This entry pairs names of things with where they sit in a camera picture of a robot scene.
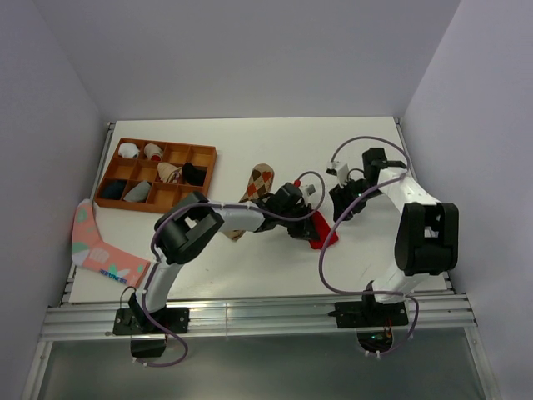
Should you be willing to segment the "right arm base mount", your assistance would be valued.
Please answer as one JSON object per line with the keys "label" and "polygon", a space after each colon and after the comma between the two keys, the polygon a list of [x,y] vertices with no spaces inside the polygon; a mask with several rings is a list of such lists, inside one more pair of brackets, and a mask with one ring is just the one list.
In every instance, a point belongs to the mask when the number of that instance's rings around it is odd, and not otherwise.
{"label": "right arm base mount", "polygon": [[370,353],[389,351],[394,342],[392,329],[409,323],[403,302],[382,304],[373,297],[354,302],[336,302],[328,316],[336,319],[336,326],[340,329],[375,328],[356,334],[361,347]]}

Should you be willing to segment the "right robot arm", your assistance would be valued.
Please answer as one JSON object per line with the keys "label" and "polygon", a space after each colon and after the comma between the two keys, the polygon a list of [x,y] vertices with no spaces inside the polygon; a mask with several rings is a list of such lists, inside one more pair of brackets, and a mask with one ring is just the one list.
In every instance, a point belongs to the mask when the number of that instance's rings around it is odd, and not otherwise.
{"label": "right robot arm", "polygon": [[406,161],[390,160],[385,149],[372,147],[362,154],[363,177],[350,178],[346,163],[332,160],[326,172],[337,177],[330,191],[336,225],[360,213],[368,200],[387,196],[400,213],[390,267],[366,290],[371,297],[361,306],[362,319],[377,325],[388,304],[398,303],[430,276],[453,269],[458,259],[459,210],[451,202],[431,196],[410,175]]}

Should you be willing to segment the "brown argyle sock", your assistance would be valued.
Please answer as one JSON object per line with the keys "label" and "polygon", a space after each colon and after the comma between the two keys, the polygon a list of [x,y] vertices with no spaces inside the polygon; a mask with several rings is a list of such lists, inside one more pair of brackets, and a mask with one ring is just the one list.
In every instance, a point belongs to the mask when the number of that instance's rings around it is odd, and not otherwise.
{"label": "brown argyle sock", "polygon": [[258,163],[252,168],[247,188],[239,203],[248,205],[252,200],[259,200],[271,193],[275,172],[267,163]]}

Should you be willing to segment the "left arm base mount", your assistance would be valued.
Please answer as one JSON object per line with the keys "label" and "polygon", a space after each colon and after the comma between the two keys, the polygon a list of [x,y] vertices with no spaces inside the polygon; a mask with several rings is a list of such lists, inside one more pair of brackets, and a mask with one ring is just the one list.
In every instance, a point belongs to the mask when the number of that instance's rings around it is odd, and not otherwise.
{"label": "left arm base mount", "polygon": [[[165,307],[152,314],[152,318],[173,333],[186,333],[189,323],[189,309],[186,307]],[[130,308],[116,312],[112,328],[114,336],[130,337],[130,351],[135,358],[149,361],[159,358],[166,350],[168,334],[151,322],[143,311],[139,318]]]}

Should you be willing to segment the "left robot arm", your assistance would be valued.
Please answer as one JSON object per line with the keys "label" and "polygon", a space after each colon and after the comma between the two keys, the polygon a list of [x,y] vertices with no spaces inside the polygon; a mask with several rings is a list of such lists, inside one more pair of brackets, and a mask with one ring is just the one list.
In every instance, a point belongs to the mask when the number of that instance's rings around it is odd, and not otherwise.
{"label": "left robot arm", "polygon": [[155,262],[141,288],[130,297],[132,323],[144,333],[156,331],[165,314],[168,293],[182,267],[198,257],[218,233],[263,233],[278,226],[291,238],[319,238],[308,198],[313,185],[288,182],[273,194],[241,203],[213,202],[193,192],[157,220],[151,250]]}

